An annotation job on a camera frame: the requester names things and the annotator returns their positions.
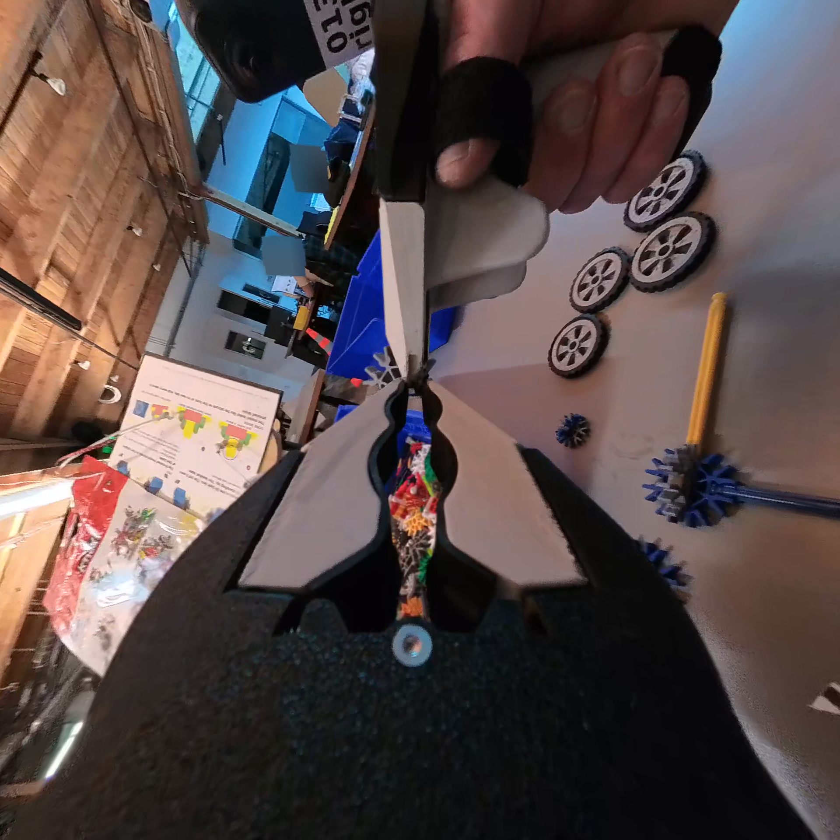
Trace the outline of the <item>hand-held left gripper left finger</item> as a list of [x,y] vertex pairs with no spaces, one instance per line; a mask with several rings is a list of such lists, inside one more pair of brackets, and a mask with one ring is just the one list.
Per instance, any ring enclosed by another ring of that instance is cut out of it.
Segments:
[[390,404],[402,396],[403,381],[394,381],[305,445],[239,588],[303,592],[373,543],[384,500],[371,475],[375,447],[394,432]]

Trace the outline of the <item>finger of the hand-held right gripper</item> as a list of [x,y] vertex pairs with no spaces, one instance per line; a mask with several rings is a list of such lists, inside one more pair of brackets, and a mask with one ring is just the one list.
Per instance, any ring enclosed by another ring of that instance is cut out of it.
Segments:
[[416,379],[427,362],[425,214],[422,205],[380,200],[385,335],[402,377]]

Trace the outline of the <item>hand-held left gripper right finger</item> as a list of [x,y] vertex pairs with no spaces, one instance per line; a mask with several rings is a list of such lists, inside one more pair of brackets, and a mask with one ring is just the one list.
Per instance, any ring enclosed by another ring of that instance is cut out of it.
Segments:
[[517,442],[441,384],[429,382],[432,455],[443,484],[441,536],[520,590],[586,584]]

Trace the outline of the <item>grey snowflake connector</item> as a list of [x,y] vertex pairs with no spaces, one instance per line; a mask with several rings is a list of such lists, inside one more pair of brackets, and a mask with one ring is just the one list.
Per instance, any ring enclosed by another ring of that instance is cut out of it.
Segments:
[[429,379],[431,370],[436,365],[435,358],[420,359],[414,354],[406,357],[407,372],[413,376],[406,376],[396,361],[396,357],[390,346],[386,346],[381,352],[373,354],[373,364],[364,368],[362,386],[369,389],[382,390],[388,385],[405,380],[410,393],[419,393]]

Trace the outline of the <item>blue snowflake connector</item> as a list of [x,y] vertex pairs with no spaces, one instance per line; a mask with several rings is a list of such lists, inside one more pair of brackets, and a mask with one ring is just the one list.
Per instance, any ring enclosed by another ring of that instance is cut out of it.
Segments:
[[659,539],[649,541],[645,538],[639,538],[637,544],[650,565],[668,585],[673,595],[682,603],[688,603],[692,594],[694,578],[685,565],[675,559],[672,548],[664,545]]
[[669,522],[680,523],[684,517],[690,465],[689,448],[666,448],[661,456],[652,458],[646,469],[651,482],[643,485],[647,491],[645,498]]
[[730,515],[741,485],[724,455],[696,459],[687,472],[686,504],[681,522],[690,529],[713,527]]

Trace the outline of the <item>person's right hand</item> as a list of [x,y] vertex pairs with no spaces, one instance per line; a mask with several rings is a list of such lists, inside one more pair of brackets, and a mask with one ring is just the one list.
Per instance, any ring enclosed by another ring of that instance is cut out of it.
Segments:
[[514,65],[602,43],[598,78],[551,90],[535,122],[527,189],[548,210],[626,203],[686,142],[711,98],[718,37],[737,1],[457,1],[444,67]]

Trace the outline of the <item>empty blue bin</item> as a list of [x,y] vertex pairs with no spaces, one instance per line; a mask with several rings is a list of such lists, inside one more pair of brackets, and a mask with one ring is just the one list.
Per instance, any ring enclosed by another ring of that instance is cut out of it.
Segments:
[[352,278],[325,372],[348,380],[364,378],[373,354],[390,346],[385,334],[381,234],[376,233]]

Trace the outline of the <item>pile of colourful construction pieces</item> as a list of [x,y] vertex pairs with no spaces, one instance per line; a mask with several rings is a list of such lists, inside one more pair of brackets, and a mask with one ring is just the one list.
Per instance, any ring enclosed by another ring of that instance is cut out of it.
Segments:
[[399,622],[429,617],[427,575],[436,547],[442,491],[431,454],[430,443],[408,436],[388,497],[392,545],[401,575],[395,614]]

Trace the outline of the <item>printed instruction sheet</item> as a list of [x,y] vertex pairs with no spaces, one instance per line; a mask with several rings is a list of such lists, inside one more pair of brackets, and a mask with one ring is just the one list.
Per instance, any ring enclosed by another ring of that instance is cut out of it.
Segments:
[[211,517],[259,477],[282,392],[146,354],[108,464]]

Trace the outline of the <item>grey toy wheel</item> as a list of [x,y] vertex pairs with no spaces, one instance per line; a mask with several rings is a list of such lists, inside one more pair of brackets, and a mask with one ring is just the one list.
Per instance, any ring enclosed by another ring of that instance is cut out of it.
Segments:
[[666,291],[689,279],[707,261],[718,237],[715,220],[686,212],[659,224],[633,253],[629,283],[638,291]]
[[694,202],[709,175],[707,162],[695,150],[686,150],[668,163],[657,177],[625,206],[624,225],[636,233],[653,231]]
[[552,373],[565,380],[590,373],[600,362],[610,340],[604,320],[594,314],[579,314],[555,335],[548,352]]
[[605,248],[588,259],[570,286],[570,304],[583,314],[596,314],[621,297],[629,282],[631,256],[620,247]]

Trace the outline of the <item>printed plastic parts bag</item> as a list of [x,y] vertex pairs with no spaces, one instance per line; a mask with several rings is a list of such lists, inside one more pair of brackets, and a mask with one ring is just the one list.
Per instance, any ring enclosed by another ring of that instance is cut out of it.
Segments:
[[43,600],[60,642],[103,677],[154,589],[206,525],[85,455]]

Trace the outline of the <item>long yellow rod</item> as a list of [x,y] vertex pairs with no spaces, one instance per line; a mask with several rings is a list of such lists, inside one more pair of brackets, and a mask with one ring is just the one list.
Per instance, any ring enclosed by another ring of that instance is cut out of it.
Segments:
[[708,309],[686,435],[686,445],[695,450],[700,450],[706,435],[727,309],[728,294],[715,293]]

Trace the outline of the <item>long blue rod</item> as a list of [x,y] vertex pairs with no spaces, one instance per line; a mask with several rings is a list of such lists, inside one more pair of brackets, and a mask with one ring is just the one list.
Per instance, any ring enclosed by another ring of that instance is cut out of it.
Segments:
[[732,497],[741,504],[753,504],[767,508],[798,511],[821,518],[839,519],[839,500],[837,499],[744,485],[739,485],[734,489]]

